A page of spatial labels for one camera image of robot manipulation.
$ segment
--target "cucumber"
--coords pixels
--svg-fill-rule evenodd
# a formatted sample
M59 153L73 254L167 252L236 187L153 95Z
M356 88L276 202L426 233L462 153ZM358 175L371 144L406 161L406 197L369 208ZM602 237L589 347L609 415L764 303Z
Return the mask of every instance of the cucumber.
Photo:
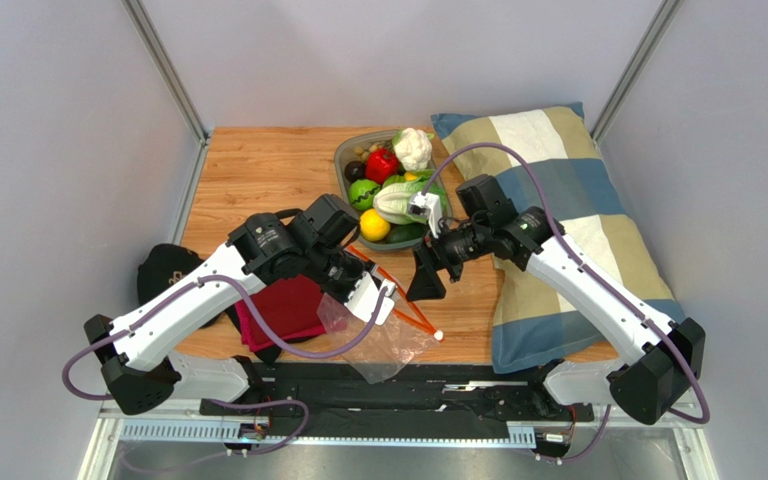
M407 225L393 225L393 229L387 234L384 243L402 243L416 240L428 231L428 225L421 223L409 223Z

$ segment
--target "pillow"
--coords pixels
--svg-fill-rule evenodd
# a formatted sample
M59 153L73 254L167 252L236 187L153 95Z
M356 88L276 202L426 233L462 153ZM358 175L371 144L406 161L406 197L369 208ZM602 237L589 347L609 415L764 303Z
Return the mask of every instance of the pillow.
M583 116L577 103L491 117L437 114L431 121L449 153L477 142L517 151L535 171L556 219L585 253L634 295L679 321L683 313L621 206ZM507 153L481 148L454 163L465 180L495 175L518 211L540 206L525 169ZM495 259L494 265L505 272L493 319L494 371L542 365L602 339L549 285L511 262Z

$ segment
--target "white wall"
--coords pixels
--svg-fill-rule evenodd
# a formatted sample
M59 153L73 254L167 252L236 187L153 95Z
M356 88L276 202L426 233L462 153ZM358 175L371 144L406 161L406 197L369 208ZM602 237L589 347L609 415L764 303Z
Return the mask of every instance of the white wall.
M721 478L768 478L768 2L685 2L604 154L686 313Z
M99 406L61 366L134 306L195 155L120 2L0 1L0 478L75 477Z
M659 0L145 0L208 128L428 124L582 101L592 126Z

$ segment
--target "cauliflower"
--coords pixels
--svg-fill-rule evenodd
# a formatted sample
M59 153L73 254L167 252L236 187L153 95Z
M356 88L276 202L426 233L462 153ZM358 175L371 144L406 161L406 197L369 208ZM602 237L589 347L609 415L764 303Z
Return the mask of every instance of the cauliflower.
M431 140L421 130L406 128L393 139L393 153L406 171L422 170L431 160Z

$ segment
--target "gray plastic bin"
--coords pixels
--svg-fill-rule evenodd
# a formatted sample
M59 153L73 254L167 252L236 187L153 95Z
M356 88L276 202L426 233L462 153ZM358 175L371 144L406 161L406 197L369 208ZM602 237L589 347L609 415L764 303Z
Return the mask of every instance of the gray plastic bin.
M398 130L384 130L381 132L373 132L373 133L367 133L366 135L360 135L359 137L354 137L346 140L342 143L339 147L337 147L337 151L334 153L334 167L336 168L337 173L337 183L340 185L340 194L343 197L343 200L346 202L349 201L348 198L348 189L349 189L349 183L346 181L345 176L343 176L343 171L346 168L346 165L354 160L360 160L357 155L354 154L354 147L361 147L361 148L369 148L370 145L372 145L375 142L385 142L387 140L391 140L394 136L396 136L396 133ZM428 168L435 168L436 165L434 164L434 160L429 162ZM438 177L435 181L435 184L437 184L439 187L443 188L443 181ZM443 212L444 216L451 217L452 216L452 199L449 199L449 202L446 206L446 211ZM401 242L401 243L375 243L375 242L369 242L365 240L363 237L360 237L358 239L362 244L369 247L370 250L376 250L379 252L392 252L394 250L404 250L406 248L411 248L414 245L416 245L421 239L411 240L408 242Z

